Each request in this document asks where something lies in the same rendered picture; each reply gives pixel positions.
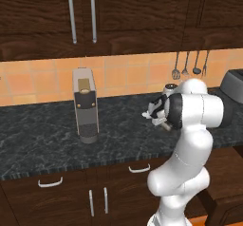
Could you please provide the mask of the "hanging metal fork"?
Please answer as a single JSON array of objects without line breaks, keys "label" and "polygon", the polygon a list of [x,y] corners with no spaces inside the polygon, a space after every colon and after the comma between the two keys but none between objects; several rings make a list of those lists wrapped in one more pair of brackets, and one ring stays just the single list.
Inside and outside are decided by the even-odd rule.
[{"label": "hanging metal fork", "polygon": [[206,76],[207,73],[207,63],[208,63],[209,54],[210,54],[210,50],[207,50],[204,66],[202,68],[202,74],[201,74],[202,77]]}]

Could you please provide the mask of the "grey coffee machine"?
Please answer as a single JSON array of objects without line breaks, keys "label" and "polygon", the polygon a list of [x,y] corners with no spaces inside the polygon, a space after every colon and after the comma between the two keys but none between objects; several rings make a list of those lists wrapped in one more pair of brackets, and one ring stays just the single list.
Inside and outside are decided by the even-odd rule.
[{"label": "grey coffee machine", "polygon": [[80,140],[85,144],[96,142],[99,134],[98,102],[90,68],[79,67],[72,70],[72,91]]}]

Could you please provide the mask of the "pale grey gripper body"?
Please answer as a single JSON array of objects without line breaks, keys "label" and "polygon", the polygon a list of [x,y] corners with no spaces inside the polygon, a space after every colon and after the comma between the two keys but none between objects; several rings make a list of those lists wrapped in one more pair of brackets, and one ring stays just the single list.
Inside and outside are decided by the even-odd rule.
[{"label": "pale grey gripper body", "polygon": [[141,114],[145,119],[151,120],[153,125],[160,125],[166,121],[164,110],[154,110],[153,112],[143,112]]}]

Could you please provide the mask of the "hanging metal ladle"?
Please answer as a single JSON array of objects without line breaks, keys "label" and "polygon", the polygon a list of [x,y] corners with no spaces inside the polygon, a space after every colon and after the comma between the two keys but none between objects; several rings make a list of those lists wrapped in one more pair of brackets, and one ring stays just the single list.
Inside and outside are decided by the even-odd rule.
[{"label": "hanging metal ladle", "polygon": [[195,61],[195,66],[193,68],[193,73],[196,75],[201,73],[201,69],[197,67],[198,57],[199,57],[199,50],[196,52],[196,61]]}]

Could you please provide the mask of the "dark wood wall cupboard door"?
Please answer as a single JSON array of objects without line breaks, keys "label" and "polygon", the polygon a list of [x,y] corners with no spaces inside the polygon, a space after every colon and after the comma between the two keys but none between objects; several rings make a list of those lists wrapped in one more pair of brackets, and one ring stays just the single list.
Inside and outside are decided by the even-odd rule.
[{"label": "dark wood wall cupboard door", "polygon": [[88,56],[180,50],[189,0],[95,0],[97,43],[90,0],[82,0]]},{"label": "dark wood wall cupboard door", "polygon": [[77,44],[68,0],[0,0],[0,61],[85,56],[82,0],[73,0]]}]

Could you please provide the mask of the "open dark wood drawer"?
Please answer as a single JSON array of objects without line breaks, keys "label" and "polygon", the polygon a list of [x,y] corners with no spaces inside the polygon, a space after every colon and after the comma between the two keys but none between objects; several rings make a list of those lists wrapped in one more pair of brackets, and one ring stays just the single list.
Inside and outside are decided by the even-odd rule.
[{"label": "open dark wood drawer", "polygon": [[243,145],[215,149],[206,168],[210,185],[197,195],[208,214],[205,226],[243,221]]}]

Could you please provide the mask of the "hanging metal slotted spatula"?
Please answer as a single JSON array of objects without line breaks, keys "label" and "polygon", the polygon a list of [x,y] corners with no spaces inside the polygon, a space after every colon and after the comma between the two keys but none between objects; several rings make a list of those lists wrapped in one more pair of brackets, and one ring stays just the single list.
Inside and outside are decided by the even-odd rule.
[{"label": "hanging metal slotted spatula", "polygon": [[174,80],[180,79],[180,71],[178,70],[178,56],[179,56],[179,52],[177,52],[175,66],[174,66],[174,69],[172,70],[172,78]]}]

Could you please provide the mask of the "dark wood base cupboard door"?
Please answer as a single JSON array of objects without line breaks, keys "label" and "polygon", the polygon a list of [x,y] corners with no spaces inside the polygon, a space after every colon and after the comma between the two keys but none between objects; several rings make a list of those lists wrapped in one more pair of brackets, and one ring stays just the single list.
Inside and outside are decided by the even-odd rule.
[{"label": "dark wood base cupboard door", "polygon": [[109,175],[104,187],[108,191],[108,214],[101,213],[102,226],[147,226],[159,207],[146,183],[111,181]]},{"label": "dark wood base cupboard door", "polygon": [[20,226],[93,226],[91,219],[88,192],[84,189],[85,198],[75,208],[34,209],[27,206],[11,209]]}]

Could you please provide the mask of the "dark wood drawer front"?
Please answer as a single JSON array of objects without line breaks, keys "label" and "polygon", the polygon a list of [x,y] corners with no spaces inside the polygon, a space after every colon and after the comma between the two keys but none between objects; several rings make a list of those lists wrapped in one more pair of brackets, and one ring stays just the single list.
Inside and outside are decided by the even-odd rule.
[{"label": "dark wood drawer front", "polygon": [[[125,163],[110,165],[108,167],[109,179],[111,181],[121,181],[125,183],[146,183],[149,172],[160,167],[167,160],[167,157],[162,157],[152,158],[149,160],[128,161]],[[148,163],[151,165],[151,169],[147,172],[133,174],[128,170],[128,166],[131,166],[132,169],[142,169],[147,167]]]},{"label": "dark wood drawer front", "polygon": [[[63,177],[63,183],[56,187],[40,188],[42,183],[58,181]],[[75,208],[85,198],[85,172],[61,172],[40,175],[29,178],[4,180],[2,187],[13,208],[27,206],[34,209],[47,208]]]}]

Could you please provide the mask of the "dark wood wall cupboard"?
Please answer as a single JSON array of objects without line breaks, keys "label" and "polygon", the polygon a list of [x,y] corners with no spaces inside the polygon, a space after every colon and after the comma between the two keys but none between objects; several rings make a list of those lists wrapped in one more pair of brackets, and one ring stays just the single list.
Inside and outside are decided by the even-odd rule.
[{"label": "dark wood wall cupboard", "polygon": [[243,48],[243,0],[190,0],[182,50]]}]

